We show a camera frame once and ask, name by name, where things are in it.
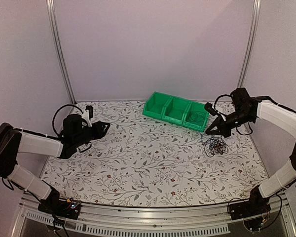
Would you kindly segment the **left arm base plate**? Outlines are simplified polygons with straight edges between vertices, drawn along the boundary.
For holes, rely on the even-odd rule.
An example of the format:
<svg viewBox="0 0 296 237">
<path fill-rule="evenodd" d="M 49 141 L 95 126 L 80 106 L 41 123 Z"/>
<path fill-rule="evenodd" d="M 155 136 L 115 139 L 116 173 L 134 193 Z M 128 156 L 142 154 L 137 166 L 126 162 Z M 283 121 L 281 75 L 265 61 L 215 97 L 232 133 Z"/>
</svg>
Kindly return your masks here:
<svg viewBox="0 0 296 237">
<path fill-rule="evenodd" d="M 38 210 L 57 217 L 77 220 L 81 210 L 81 201 L 72 198 L 66 200 L 49 198 L 40 201 Z"/>
</svg>

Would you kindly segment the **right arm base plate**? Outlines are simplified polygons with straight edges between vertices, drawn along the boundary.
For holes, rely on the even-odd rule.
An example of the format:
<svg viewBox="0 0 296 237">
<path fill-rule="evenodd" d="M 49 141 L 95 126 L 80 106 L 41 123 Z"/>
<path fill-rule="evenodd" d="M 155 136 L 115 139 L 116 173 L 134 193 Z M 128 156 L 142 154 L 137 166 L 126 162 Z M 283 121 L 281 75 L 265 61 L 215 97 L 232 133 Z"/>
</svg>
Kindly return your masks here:
<svg viewBox="0 0 296 237">
<path fill-rule="evenodd" d="M 268 203 L 253 204 L 249 201 L 229 203 L 227 212 L 232 220 L 242 219 L 244 227 L 250 232 L 260 231 L 270 216 L 271 207 Z"/>
</svg>

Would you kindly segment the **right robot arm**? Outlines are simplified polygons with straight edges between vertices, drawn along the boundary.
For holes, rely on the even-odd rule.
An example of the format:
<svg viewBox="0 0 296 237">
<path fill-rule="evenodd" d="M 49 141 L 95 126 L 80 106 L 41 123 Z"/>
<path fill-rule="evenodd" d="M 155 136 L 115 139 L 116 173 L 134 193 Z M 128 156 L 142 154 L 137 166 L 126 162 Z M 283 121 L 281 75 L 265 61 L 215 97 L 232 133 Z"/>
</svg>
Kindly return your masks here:
<svg viewBox="0 0 296 237">
<path fill-rule="evenodd" d="M 237 220 L 270 212 L 270 198 L 296 182 L 296 111 L 267 95 L 252 97 L 244 87 L 235 89 L 228 97 L 234 105 L 230 114 L 220 112 L 217 102 L 205 104 L 205 110 L 215 117 L 205 133 L 227 138 L 242 125 L 262 121 L 267 134 L 254 136 L 256 147 L 264 155 L 269 149 L 275 155 L 286 156 L 269 178 L 251 189 L 247 201 L 228 205 L 232 220 Z"/>
</svg>

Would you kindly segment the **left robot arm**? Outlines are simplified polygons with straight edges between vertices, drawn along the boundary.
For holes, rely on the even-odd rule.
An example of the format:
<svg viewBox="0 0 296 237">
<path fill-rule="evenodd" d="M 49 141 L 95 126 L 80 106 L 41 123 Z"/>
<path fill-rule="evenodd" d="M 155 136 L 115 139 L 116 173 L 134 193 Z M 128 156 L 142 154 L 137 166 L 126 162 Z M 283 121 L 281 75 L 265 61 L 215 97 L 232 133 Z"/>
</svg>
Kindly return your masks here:
<svg viewBox="0 0 296 237">
<path fill-rule="evenodd" d="M 69 115 L 63 121 L 63 130 L 56 137 L 14 128 L 9 123 L 0 125 L 0 177 L 16 184 L 40 200 L 52 214 L 64 209 L 59 192 L 33 175 L 17 162 L 20 153 L 29 153 L 69 159 L 81 146 L 106 136 L 110 123 Z"/>
</svg>

